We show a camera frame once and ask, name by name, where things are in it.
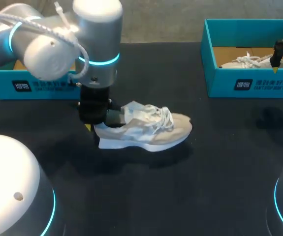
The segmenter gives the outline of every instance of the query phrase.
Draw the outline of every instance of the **shoelace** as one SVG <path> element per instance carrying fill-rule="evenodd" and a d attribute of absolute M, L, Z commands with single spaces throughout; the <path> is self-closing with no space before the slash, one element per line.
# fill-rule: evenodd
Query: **shoelace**
<path fill-rule="evenodd" d="M 174 121 L 170 110 L 167 107 L 158 108 L 153 105 L 146 105 L 146 111 L 148 112 L 149 116 L 158 115 L 160 120 L 157 122 L 146 124 L 145 126 L 153 126 L 156 129 L 154 130 L 154 134 L 159 129 L 170 129 L 174 126 Z"/>
<path fill-rule="evenodd" d="M 257 65 L 260 67 L 260 64 L 256 61 L 260 59 L 260 57 L 250 57 L 250 54 L 247 52 L 247 56 L 238 57 L 233 62 L 243 62 L 245 65 L 251 67 L 252 65 Z"/>

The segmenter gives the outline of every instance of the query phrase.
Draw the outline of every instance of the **shoe upper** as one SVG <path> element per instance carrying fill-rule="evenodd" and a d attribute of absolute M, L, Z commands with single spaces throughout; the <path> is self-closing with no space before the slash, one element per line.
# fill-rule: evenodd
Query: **shoe upper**
<path fill-rule="evenodd" d="M 180 140 L 191 132 L 190 118 L 171 113 L 168 108 L 142 105 L 135 101 L 123 107 L 126 125 L 110 128 L 104 123 L 95 125 L 100 138 L 130 140 L 163 145 Z"/>

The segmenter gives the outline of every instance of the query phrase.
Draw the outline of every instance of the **white cable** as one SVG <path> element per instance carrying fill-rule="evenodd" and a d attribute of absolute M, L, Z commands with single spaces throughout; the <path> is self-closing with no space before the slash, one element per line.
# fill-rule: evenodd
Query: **white cable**
<path fill-rule="evenodd" d="M 67 27 L 68 30 L 71 30 L 71 26 L 66 18 L 66 16 L 63 13 L 63 8 L 59 5 L 59 3 L 56 1 L 54 2 L 55 7 L 56 7 L 56 12 L 57 14 L 61 17 L 63 23 L 65 24 L 65 26 Z"/>
<path fill-rule="evenodd" d="M 64 35 L 62 35 L 60 33 L 57 33 L 57 32 L 54 32 L 51 28 L 48 28 L 48 27 L 43 26 L 43 25 L 41 25 L 39 23 L 27 20 L 27 19 L 19 17 L 19 16 L 14 16 L 14 15 L 10 15 L 10 14 L 0 13 L 0 20 L 10 20 L 10 21 L 21 22 L 22 24 L 31 26 L 31 27 L 33 27 L 35 29 L 38 29 L 38 30 L 40 30 L 40 31 L 50 35 L 50 36 L 58 38 L 58 39 L 64 41 L 65 43 L 67 43 L 67 44 L 69 44 L 71 46 L 79 48 L 79 50 L 82 52 L 84 60 L 85 60 L 84 67 L 82 68 L 80 73 L 75 74 L 75 75 L 69 73 L 69 76 L 72 79 L 80 79 L 81 77 L 83 77 L 88 72 L 88 69 L 89 69 L 89 55 L 88 55 L 87 51 L 78 43 L 77 40 L 76 41 L 72 41 L 72 40 L 66 38 Z"/>

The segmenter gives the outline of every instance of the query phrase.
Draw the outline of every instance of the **blue led ring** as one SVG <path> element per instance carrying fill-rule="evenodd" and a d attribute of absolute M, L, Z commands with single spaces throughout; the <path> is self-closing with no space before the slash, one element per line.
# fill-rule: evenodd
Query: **blue led ring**
<path fill-rule="evenodd" d="M 46 228 L 44 229 L 43 233 L 42 233 L 40 236 L 44 236 L 44 235 L 47 233 L 47 231 L 48 231 L 48 229 L 49 229 L 49 227 L 50 227 L 50 225 L 51 225 L 51 223 L 52 223 L 52 221 L 53 221 L 53 218 L 54 218 L 55 208 L 56 208 L 56 197 L 55 197 L 54 190 L 53 190 L 53 195 L 54 195 L 54 207 L 53 207 L 53 212 L 52 212 L 51 218 L 50 218 L 49 221 L 48 221 L 48 224 L 47 224 Z"/>
<path fill-rule="evenodd" d="M 114 62 L 116 62 L 118 60 L 118 58 L 120 57 L 120 54 L 118 53 L 117 56 L 111 60 L 108 61 L 89 61 L 90 65 L 109 65 L 112 64 Z M 82 57 L 79 57 L 79 60 L 85 62 L 86 60 L 84 60 Z"/>
<path fill-rule="evenodd" d="M 25 18 L 27 20 L 37 20 L 37 19 L 41 19 L 39 16 L 29 16 L 27 18 Z M 11 46 L 11 41 L 12 41 L 12 37 L 13 37 L 13 34 L 14 32 L 18 29 L 18 27 L 20 27 L 22 25 L 22 22 L 18 22 L 10 31 L 10 34 L 9 34 L 9 47 L 10 47 L 10 50 L 13 52 L 12 50 L 12 46 Z"/>
<path fill-rule="evenodd" d="M 275 206 L 276 206 L 276 210 L 277 210 L 277 212 L 278 212 L 278 215 L 279 215 L 281 221 L 283 222 L 283 217 L 282 217 L 281 214 L 280 214 L 280 211 L 279 211 L 278 206 L 277 206 L 277 200 L 276 200 L 277 183 L 276 183 L 276 186 L 275 186 L 274 200 L 275 200 Z"/>

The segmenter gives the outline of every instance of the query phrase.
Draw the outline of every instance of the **yellow label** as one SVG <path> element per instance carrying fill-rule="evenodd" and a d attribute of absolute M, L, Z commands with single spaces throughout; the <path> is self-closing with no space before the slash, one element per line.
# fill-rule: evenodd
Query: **yellow label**
<path fill-rule="evenodd" d="M 91 125 L 90 124 L 85 124 L 85 126 L 91 132 Z"/>

